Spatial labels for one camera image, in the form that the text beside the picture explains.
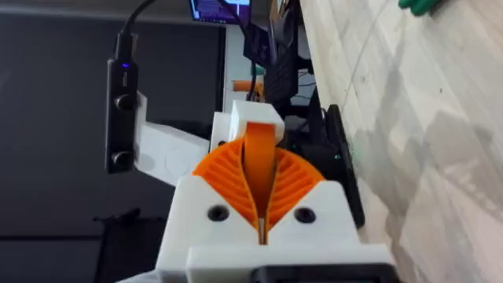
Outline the white orange right gripper right finger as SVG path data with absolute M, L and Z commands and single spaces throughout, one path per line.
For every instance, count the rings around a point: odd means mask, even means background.
M 358 232 L 343 187 L 309 162 L 276 150 L 277 169 L 267 206 L 269 245 L 352 245 Z

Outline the white orange right gripper left finger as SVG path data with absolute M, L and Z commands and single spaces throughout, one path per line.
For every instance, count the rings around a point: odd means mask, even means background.
M 227 142 L 180 178 L 156 262 L 162 282 L 187 282 L 195 248 L 259 244 L 258 216 L 242 165 L 244 140 Z

